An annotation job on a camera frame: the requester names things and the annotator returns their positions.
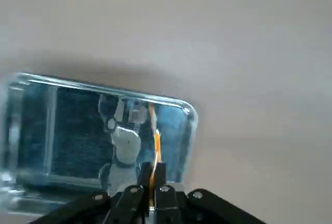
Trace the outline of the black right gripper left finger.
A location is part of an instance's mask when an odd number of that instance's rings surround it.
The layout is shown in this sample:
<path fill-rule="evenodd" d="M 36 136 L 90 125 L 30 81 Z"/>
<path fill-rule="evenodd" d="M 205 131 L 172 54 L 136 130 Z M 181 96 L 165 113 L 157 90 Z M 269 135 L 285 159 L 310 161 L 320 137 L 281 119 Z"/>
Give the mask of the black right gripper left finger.
<path fill-rule="evenodd" d="M 77 198 L 33 223 L 135 223 L 144 212 L 151 172 L 151 163 L 144 162 L 136 184 L 127 186 L 112 197 L 103 192 Z"/>

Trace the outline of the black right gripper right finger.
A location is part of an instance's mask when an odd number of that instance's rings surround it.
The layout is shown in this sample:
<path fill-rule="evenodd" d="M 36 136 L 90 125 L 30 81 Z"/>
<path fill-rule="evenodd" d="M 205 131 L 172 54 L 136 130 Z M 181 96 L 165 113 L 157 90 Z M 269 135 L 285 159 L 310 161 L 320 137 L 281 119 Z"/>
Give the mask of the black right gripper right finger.
<path fill-rule="evenodd" d="M 163 162 L 154 166 L 154 186 L 155 223 L 264 223 L 208 190 L 176 190 Z"/>

